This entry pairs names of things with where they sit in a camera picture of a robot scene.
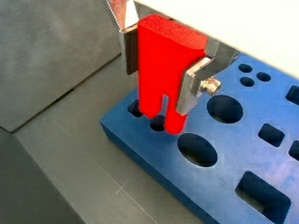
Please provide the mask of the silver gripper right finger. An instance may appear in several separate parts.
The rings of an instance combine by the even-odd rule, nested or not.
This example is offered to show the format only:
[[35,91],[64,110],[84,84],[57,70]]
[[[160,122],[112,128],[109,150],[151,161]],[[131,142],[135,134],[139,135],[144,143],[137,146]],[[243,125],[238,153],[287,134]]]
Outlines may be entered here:
[[236,60],[239,51],[215,38],[208,38],[206,56],[184,71],[176,111],[187,115],[196,106],[203,94],[215,95],[220,90],[220,81],[215,75]]

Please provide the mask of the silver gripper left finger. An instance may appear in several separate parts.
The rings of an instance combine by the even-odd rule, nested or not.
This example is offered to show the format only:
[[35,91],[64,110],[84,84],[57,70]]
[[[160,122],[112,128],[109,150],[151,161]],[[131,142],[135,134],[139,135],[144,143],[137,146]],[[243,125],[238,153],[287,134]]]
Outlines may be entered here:
[[107,0],[116,21],[121,50],[123,72],[131,75],[137,70],[137,11],[133,0]]

